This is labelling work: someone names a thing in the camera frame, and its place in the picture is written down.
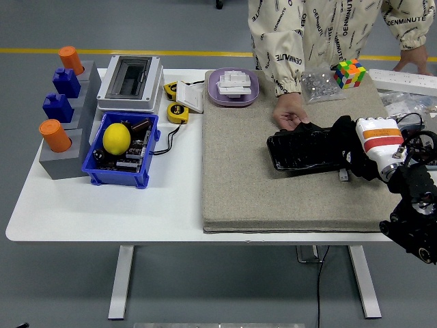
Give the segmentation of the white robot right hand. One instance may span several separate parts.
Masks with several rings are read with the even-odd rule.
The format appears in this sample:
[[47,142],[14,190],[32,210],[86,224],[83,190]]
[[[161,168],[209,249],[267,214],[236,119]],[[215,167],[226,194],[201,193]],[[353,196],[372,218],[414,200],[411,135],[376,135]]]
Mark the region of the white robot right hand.
[[394,119],[359,118],[353,137],[358,137],[352,150],[344,151],[346,161],[354,169],[363,169],[365,161],[376,164],[381,179],[388,181],[406,160],[404,138]]

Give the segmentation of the person's right hand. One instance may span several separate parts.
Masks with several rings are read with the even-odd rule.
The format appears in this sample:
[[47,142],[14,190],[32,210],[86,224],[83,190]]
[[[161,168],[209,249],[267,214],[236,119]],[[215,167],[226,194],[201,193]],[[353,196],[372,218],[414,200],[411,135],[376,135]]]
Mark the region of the person's right hand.
[[294,130],[300,123],[308,124],[310,119],[302,107],[299,93],[283,94],[277,98],[272,118],[280,129]]

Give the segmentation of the person's left hand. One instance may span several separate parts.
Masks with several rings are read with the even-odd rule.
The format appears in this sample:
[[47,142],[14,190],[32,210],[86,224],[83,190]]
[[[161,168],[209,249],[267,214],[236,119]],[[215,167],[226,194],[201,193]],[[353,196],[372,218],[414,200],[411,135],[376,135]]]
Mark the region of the person's left hand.
[[400,51],[400,60],[393,68],[395,72],[400,72],[407,64],[413,64],[417,67],[417,73],[427,76],[433,74],[427,69],[427,49],[425,45],[421,45],[414,49],[406,49]]

